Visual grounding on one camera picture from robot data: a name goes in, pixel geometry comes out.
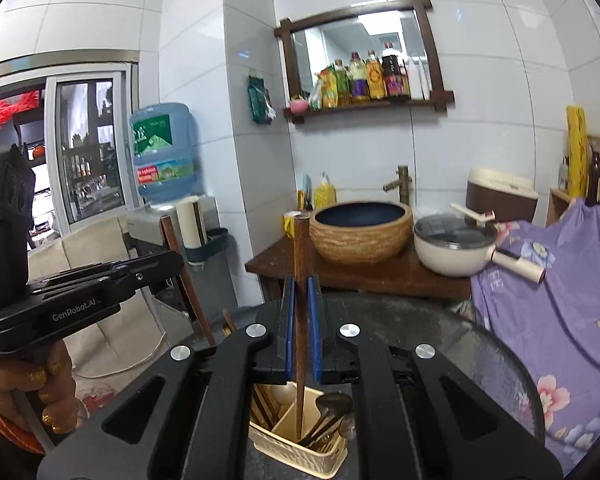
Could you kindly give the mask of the left hand gold nails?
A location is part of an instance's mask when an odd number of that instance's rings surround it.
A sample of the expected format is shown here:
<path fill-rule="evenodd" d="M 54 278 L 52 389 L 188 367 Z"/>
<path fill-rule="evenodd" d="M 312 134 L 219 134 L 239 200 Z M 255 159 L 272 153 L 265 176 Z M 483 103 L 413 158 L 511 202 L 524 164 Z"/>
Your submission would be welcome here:
<path fill-rule="evenodd" d="M 12 393 L 34 392 L 44 405 L 43 424 L 55 434 L 73 432 L 78 424 L 79 407 L 71 369 L 72 361 L 62 340 L 50 347 L 44 365 L 0 359 L 0 415 L 20 429 L 29 430 Z"/>

